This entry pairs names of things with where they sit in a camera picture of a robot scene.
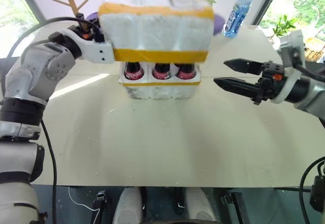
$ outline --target purple object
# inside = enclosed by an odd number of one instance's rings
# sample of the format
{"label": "purple object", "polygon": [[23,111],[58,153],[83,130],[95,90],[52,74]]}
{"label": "purple object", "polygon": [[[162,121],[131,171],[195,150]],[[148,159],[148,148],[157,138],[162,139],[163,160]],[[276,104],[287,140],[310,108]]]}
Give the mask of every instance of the purple object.
{"label": "purple object", "polygon": [[214,14],[214,30],[213,35],[217,35],[222,32],[225,20],[218,14]]}
{"label": "purple object", "polygon": [[94,12],[94,13],[91,13],[87,18],[86,20],[90,21],[92,19],[96,19],[98,18],[98,12]]}

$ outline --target white cable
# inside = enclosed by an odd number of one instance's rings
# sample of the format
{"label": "white cable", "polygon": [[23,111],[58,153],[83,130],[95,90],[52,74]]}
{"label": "white cable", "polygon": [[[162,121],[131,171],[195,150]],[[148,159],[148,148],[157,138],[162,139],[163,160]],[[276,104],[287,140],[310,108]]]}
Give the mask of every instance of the white cable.
{"label": "white cable", "polygon": [[90,207],[88,207],[88,206],[86,206],[86,205],[84,205],[84,204],[79,204],[79,203],[77,203],[76,201],[74,201],[74,200],[72,199],[72,197],[71,197],[71,194],[70,194],[70,187],[68,187],[68,193],[69,193],[69,197],[70,197],[71,201],[72,201],[73,203],[75,203],[76,205],[83,206],[83,207],[85,207],[85,208],[87,208],[88,210],[91,210],[91,211],[97,211],[97,214],[96,214],[96,216],[95,216],[95,219],[93,220],[93,224],[95,224],[95,223],[96,223],[96,220],[97,220],[97,217],[98,217],[98,214],[100,213],[101,209],[100,209],[100,208],[98,208],[98,209],[91,209]]}

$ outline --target red label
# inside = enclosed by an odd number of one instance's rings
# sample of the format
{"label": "red label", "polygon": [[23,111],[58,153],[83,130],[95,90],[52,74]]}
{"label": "red label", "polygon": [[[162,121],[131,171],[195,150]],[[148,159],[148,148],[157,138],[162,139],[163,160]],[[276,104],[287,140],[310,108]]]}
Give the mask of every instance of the red label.
{"label": "red label", "polygon": [[191,73],[184,73],[182,71],[179,71],[179,73],[177,74],[177,77],[180,78],[180,79],[187,80],[187,79],[194,78],[195,75],[196,75],[196,72],[195,71],[193,71]]}
{"label": "red label", "polygon": [[130,79],[130,80],[138,80],[143,77],[143,70],[140,69],[135,73],[130,73],[130,72],[125,71],[125,76],[127,79]]}
{"label": "red label", "polygon": [[169,75],[169,72],[167,72],[167,73],[159,73],[156,70],[153,70],[152,74],[156,79],[159,79],[159,80],[166,80],[166,79],[169,79],[171,77]]}

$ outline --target water bottle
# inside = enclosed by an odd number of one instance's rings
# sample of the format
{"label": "water bottle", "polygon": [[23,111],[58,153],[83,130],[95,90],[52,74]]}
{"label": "water bottle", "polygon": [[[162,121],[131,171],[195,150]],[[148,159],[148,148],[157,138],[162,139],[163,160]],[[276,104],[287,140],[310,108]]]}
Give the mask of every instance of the water bottle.
{"label": "water bottle", "polygon": [[234,9],[230,14],[225,26],[224,33],[226,37],[233,38],[237,35],[241,24],[243,23],[253,0],[237,0]]}

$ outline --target black cable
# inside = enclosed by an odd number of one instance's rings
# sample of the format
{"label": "black cable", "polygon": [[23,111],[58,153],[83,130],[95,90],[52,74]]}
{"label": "black cable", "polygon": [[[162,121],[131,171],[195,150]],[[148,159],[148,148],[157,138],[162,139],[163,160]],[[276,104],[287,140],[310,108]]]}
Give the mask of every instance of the black cable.
{"label": "black cable", "polygon": [[45,44],[45,43],[47,43],[47,42],[49,42],[49,39],[46,39],[46,40],[40,40],[40,41],[35,41],[35,42],[31,43],[30,45],[28,45],[28,46],[26,47],[26,49],[23,51],[22,55],[21,55],[20,63],[21,63],[21,64],[24,64],[24,62],[25,62],[25,57],[26,57],[26,53],[27,53],[27,51],[28,51],[30,48],[32,48],[32,47],[34,47],[34,46],[36,46],[36,45]]}
{"label": "black cable", "polygon": [[323,77],[317,73],[314,73],[312,71],[307,70],[301,64],[297,64],[296,66],[294,66],[294,68],[299,70],[302,74],[306,75],[307,77],[310,77],[310,78],[315,79],[319,82],[325,83],[325,77]]}
{"label": "black cable", "polygon": [[56,182],[57,182],[57,170],[56,170],[56,160],[55,160],[55,156],[54,156],[54,152],[52,149],[52,144],[51,144],[51,140],[49,137],[49,134],[47,132],[47,129],[45,127],[44,121],[43,119],[41,120],[41,125],[46,137],[46,141],[47,141],[47,145],[49,147],[49,151],[51,154],[51,158],[52,158],[52,164],[53,164],[53,191],[52,191],[52,216],[53,216],[53,224],[56,224]]}
{"label": "black cable", "polygon": [[321,172],[321,166],[323,166],[323,165],[324,165],[324,162],[321,162],[317,165],[317,171],[318,171],[319,176],[323,175],[323,173]]}
{"label": "black cable", "polygon": [[89,22],[87,20],[84,19],[80,19],[80,18],[75,18],[75,17],[56,17],[56,18],[52,18],[49,20],[46,20],[43,23],[39,23],[36,24],[35,26],[31,27],[29,30],[27,30],[25,33],[23,33],[19,39],[14,43],[14,45],[11,47],[9,54],[7,56],[6,62],[5,62],[5,66],[2,72],[2,77],[1,77],[1,89],[2,89],[2,94],[3,97],[5,96],[5,90],[6,90],[6,75],[7,73],[10,71],[10,69],[12,68],[12,66],[14,65],[15,61],[9,62],[9,58],[12,57],[15,49],[17,48],[17,46],[20,44],[20,42],[25,39],[27,36],[29,36],[30,34],[32,34],[33,32],[35,32],[37,29],[50,24],[50,23],[54,23],[54,22],[60,22],[60,21],[77,21],[77,22],[81,22],[81,23],[85,23],[90,25],[93,28],[93,32],[94,32],[94,40],[96,42],[103,42],[104,38],[103,35],[101,34],[101,31],[99,29],[98,26],[96,26],[94,23]]}
{"label": "black cable", "polygon": [[[275,190],[283,190],[283,191],[292,191],[292,192],[299,192],[299,188],[298,187],[275,187]],[[303,189],[304,193],[310,193],[311,189]]]}
{"label": "black cable", "polygon": [[303,213],[303,217],[305,220],[306,224],[310,224],[309,219],[308,219],[308,215],[307,215],[307,211],[306,211],[306,207],[304,204],[304,198],[303,198],[303,188],[304,188],[304,183],[306,180],[306,177],[308,175],[308,173],[310,172],[310,170],[316,166],[318,163],[325,161],[325,156],[322,158],[319,158],[317,160],[315,160],[304,172],[301,181],[300,181],[300,185],[299,185],[299,202],[300,202],[300,206],[301,206],[301,211]]}

